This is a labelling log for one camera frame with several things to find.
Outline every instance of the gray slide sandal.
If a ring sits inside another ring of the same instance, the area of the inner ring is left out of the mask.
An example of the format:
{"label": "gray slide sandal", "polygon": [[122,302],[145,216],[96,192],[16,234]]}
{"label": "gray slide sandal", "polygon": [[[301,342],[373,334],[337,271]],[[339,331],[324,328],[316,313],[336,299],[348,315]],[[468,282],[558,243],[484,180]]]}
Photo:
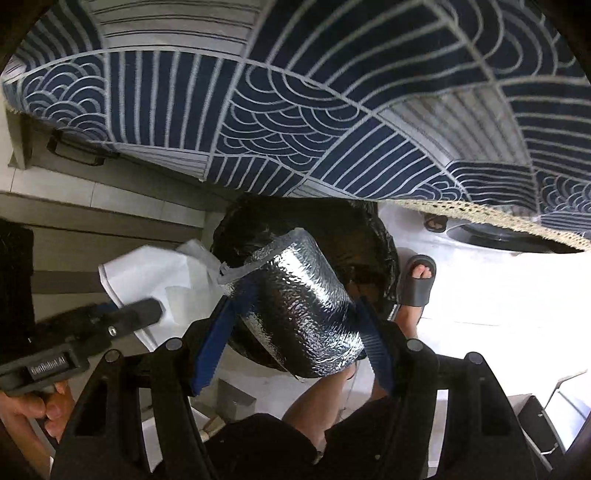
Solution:
{"label": "gray slide sandal", "polygon": [[[413,269],[418,265],[425,265],[431,269],[431,278],[414,278],[411,275]],[[411,257],[400,275],[398,285],[398,301],[400,305],[410,307],[424,307],[429,303],[431,288],[435,282],[437,264],[428,255],[415,255]]]}

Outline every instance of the screw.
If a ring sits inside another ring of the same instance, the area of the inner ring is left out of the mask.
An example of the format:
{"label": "screw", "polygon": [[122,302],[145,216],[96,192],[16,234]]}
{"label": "screw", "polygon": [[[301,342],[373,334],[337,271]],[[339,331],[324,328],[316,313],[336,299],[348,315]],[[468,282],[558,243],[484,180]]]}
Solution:
{"label": "screw", "polygon": [[112,364],[113,362],[117,361],[120,357],[120,353],[118,350],[109,350],[105,355],[105,360]]}
{"label": "screw", "polygon": [[412,350],[413,352],[420,352],[421,350],[423,350],[423,346],[424,344],[422,343],[422,341],[417,340],[416,338],[411,338],[407,342],[407,348],[409,350]]}
{"label": "screw", "polygon": [[166,350],[175,351],[183,346],[183,341],[180,338],[171,338],[166,342]]}
{"label": "screw", "polygon": [[468,360],[475,365],[481,365],[482,362],[484,361],[484,358],[482,358],[482,355],[479,353],[470,352],[468,354]]}

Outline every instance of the navy blue cloth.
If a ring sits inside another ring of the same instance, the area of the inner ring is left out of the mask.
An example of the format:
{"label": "navy blue cloth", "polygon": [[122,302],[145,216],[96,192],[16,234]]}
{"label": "navy blue cloth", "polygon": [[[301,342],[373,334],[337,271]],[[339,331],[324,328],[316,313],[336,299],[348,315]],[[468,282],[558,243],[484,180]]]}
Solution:
{"label": "navy blue cloth", "polygon": [[60,0],[2,87],[234,189],[464,200],[591,232],[591,86],[524,0]]}

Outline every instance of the toe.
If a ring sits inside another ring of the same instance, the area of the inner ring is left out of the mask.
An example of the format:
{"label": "toe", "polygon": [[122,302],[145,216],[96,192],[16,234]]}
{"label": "toe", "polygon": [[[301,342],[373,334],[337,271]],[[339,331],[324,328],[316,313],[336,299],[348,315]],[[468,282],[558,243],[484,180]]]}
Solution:
{"label": "toe", "polygon": [[421,275],[425,271],[425,265],[417,265],[413,268],[412,276],[413,278],[421,278]]}

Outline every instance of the white plastic bag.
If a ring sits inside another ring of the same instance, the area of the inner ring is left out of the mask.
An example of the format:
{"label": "white plastic bag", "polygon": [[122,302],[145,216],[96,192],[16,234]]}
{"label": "white plastic bag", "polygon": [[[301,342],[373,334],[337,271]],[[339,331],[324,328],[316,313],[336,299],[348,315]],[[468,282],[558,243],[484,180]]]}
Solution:
{"label": "white plastic bag", "polygon": [[119,307],[154,297],[162,302],[160,322],[136,332],[150,350],[171,337],[182,337],[195,320],[208,318],[223,289],[219,260],[198,240],[176,251],[140,247],[99,267],[100,281]]}

